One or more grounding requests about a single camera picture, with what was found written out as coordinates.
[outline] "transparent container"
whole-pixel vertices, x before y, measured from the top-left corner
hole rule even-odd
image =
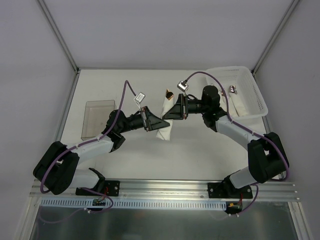
[[[87,101],[85,104],[81,139],[94,138],[106,128],[109,115],[116,108],[114,100]]]

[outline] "white connector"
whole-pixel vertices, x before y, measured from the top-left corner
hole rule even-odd
[[[184,83],[184,81],[181,81],[177,85],[178,89],[180,89],[182,92],[186,92],[189,88],[189,85],[187,83]]]

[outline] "red wire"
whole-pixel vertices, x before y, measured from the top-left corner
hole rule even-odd
[[[240,201],[238,201],[236,204],[242,204],[242,200],[244,199],[244,197],[243,197],[243,195],[242,195],[242,193],[241,193],[241,199],[240,199]]]

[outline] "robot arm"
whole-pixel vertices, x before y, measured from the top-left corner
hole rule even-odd
[[[178,84],[178,88],[184,92],[188,89],[183,85],[183,82]],[[190,99],[186,94],[181,93],[176,104],[162,119],[185,120],[189,114],[201,114],[204,124],[208,128],[228,136],[248,151],[248,167],[227,176],[214,189],[214,193],[217,193],[217,196],[239,198],[242,191],[247,191],[249,185],[265,183],[286,170],[276,150],[269,142],[257,135],[264,136],[264,138],[273,142],[284,156],[288,166],[289,162],[280,138],[276,133],[251,134],[250,132],[253,132],[251,129],[245,127],[245,130],[232,123],[227,113],[220,107],[219,102],[218,89],[212,85],[203,88],[201,99]]]
[[[112,126],[118,110],[111,112],[109,120],[103,132],[95,138],[77,144],[64,145],[60,141],[51,144],[40,162],[33,170],[33,175],[42,181],[49,166],[54,160],[68,149],[73,149],[61,157],[48,173],[44,185],[55,195],[61,194],[67,188],[78,188],[76,191],[81,195],[80,188],[92,189],[101,193],[105,189],[105,177],[94,168],[86,170],[76,169],[78,164],[95,156],[111,153],[126,140],[121,133],[144,128],[147,132],[169,127],[170,124],[152,114],[147,106],[140,111],[126,117],[120,110],[117,121],[113,128],[101,138]]]

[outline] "black mounting bracket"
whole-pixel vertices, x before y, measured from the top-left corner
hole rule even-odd
[[[207,191],[209,199],[252,199],[252,189],[251,187],[244,186],[242,188],[234,188],[232,192],[222,189],[222,182],[208,182]]]
[[[103,182],[102,190],[100,190],[99,193],[105,194],[109,197],[119,197],[119,191],[120,191],[120,181],[105,180]],[[81,188],[77,188],[75,190],[75,195],[77,195],[77,196],[100,196],[100,195],[88,192],[86,190],[83,190]]]

